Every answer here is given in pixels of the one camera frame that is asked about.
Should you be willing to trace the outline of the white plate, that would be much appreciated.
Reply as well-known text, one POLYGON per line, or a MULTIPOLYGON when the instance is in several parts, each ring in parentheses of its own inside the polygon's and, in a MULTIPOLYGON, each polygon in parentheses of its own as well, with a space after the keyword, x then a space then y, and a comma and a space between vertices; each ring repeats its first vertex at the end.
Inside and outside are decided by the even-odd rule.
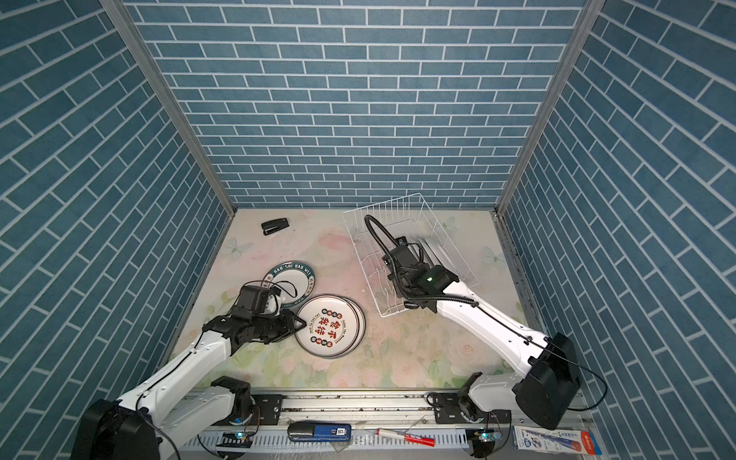
POLYGON ((297 311, 307 327, 297 332, 297 343, 318 358, 336 360, 344 356, 358 334, 358 316, 345 297, 319 295, 297 311))
POLYGON ((345 297, 345 300, 351 305, 351 307, 355 310, 356 315, 358 316, 358 334, 354 343, 344 353, 344 356, 351 354, 354 350, 356 350, 356 348, 358 348, 358 346, 360 346, 360 343, 362 342, 362 339, 364 338, 366 332, 366 317, 364 311, 362 310, 362 308, 360 308, 360 305, 353 299, 345 297))
POLYGON ((285 262, 274 266, 264 278, 269 287, 281 289, 279 305, 282 309, 298 307, 314 291, 314 270, 302 262, 285 262))
POLYGON ((450 238, 430 236, 425 241, 439 264, 455 273, 459 278, 465 276, 464 259, 450 238))
POLYGON ((447 269, 455 269, 455 264, 452 262, 452 258, 448 255, 443 245, 434 238, 423 238, 422 245, 429 251, 431 258, 435 260, 435 263, 444 266, 447 269))

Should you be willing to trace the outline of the white wire dish rack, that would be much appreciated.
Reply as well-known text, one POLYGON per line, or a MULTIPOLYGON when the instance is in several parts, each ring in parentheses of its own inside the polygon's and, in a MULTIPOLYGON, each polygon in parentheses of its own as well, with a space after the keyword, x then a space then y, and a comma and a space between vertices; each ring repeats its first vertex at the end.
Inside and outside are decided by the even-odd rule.
POLYGON ((428 309, 456 320, 482 312, 468 262, 419 194, 342 214, 378 313, 428 309))

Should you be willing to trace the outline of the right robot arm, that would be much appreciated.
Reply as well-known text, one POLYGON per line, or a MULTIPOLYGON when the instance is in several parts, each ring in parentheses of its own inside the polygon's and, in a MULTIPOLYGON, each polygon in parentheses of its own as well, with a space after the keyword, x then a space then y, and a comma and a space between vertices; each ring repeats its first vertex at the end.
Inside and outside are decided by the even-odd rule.
POLYGON ((519 409, 544 429, 557 429, 582 384, 576 347, 563 335, 531 329, 484 301, 458 275, 425 260, 401 241, 381 260, 408 309, 424 308, 470 331, 521 377, 512 385, 519 409))

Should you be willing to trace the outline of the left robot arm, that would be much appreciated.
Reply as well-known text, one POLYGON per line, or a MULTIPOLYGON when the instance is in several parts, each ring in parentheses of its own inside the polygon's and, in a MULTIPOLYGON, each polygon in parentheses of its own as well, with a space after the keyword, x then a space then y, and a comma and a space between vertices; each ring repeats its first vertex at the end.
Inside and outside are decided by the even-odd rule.
POLYGON ((168 459, 207 427, 244 427, 260 416, 246 381, 215 379, 199 397, 182 400, 243 345, 280 342, 304 329, 290 309, 270 310, 277 287, 244 286, 230 311, 203 325, 180 355, 118 399, 94 402, 80 418, 74 459, 168 459))

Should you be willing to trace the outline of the black stapler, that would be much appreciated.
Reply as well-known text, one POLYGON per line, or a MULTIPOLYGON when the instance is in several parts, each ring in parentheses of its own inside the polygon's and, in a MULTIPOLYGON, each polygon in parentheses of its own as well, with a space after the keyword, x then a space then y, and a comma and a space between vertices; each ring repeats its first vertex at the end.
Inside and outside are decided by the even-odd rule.
POLYGON ((289 220, 287 218, 275 218, 261 224, 264 236, 270 236, 282 230, 289 228, 289 220))

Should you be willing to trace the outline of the blue black handheld device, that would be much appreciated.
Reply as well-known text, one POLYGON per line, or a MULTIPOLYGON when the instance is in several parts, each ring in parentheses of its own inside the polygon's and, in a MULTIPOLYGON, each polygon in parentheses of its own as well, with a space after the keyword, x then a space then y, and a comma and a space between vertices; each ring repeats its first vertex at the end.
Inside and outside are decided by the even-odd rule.
POLYGON ((352 427, 349 424, 298 421, 287 428, 287 437, 291 442, 349 442, 352 438, 352 427))

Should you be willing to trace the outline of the left controller board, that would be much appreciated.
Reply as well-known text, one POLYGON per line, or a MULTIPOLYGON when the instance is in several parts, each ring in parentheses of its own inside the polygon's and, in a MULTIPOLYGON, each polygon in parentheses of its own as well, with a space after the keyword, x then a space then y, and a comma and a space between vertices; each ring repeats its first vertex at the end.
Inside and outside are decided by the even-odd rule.
POLYGON ((218 441, 218 450, 250 449, 253 444, 253 434, 244 431, 225 432, 218 441))

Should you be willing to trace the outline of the controller board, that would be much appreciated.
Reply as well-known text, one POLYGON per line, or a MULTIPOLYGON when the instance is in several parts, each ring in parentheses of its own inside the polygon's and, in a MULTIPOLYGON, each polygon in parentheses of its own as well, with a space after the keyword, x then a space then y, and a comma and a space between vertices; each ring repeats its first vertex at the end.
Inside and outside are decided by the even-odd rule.
POLYGON ((466 435, 473 450, 493 450, 502 438, 494 429, 467 429, 466 435))
POLYGON ((253 444, 253 434, 244 431, 225 432, 218 441, 218 450, 250 449, 253 444))

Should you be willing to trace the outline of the right controller board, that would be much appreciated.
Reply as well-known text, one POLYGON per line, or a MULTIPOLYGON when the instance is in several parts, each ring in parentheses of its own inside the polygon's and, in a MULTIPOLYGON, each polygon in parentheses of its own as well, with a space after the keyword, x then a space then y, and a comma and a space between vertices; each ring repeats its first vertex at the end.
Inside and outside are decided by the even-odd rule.
POLYGON ((473 450, 493 450, 502 438, 494 429, 467 429, 466 435, 473 450))

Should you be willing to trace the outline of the white toothpaste box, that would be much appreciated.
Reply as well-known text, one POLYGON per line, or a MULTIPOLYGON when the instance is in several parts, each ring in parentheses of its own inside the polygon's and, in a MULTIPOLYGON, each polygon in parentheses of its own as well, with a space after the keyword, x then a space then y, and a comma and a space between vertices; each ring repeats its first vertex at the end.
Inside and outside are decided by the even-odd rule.
POLYGON ((551 454, 603 454, 593 434, 585 430, 549 430, 538 427, 513 427, 514 446, 518 450, 551 454))

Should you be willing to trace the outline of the aluminium mounting rail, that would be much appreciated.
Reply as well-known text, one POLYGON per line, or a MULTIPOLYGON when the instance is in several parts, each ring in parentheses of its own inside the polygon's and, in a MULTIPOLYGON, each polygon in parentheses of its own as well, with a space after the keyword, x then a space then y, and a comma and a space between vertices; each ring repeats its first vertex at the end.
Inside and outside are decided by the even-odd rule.
MULTIPOLYGON (((189 393, 182 404, 189 404, 204 391, 189 393)), ((301 454, 325 452, 370 452, 370 450, 421 450, 420 445, 379 437, 378 429, 429 437, 436 441, 433 450, 470 450, 467 429, 494 429, 502 436, 496 443, 514 440, 513 427, 541 427, 519 410, 495 410, 489 416, 473 419, 461 413, 459 399, 452 392, 435 398, 422 391, 283 391, 257 392, 252 396, 260 416, 244 427, 218 422, 180 447, 179 452, 208 450, 233 458, 253 454, 301 454), (291 442, 287 435, 293 422, 316 421, 349 424, 349 442, 291 442), (253 434, 251 448, 218 450, 225 432, 253 434)))

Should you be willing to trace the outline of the red handled screwdriver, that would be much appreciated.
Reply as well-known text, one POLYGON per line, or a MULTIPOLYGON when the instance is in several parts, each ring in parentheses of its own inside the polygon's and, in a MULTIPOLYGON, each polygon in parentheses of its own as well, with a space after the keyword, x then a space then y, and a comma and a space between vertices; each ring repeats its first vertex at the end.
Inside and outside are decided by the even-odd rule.
POLYGON ((410 444, 426 446, 430 448, 434 448, 436 446, 436 441, 432 438, 417 436, 417 435, 408 434, 408 433, 401 433, 401 432, 390 430, 390 429, 378 429, 377 435, 383 438, 404 441, 410 444))

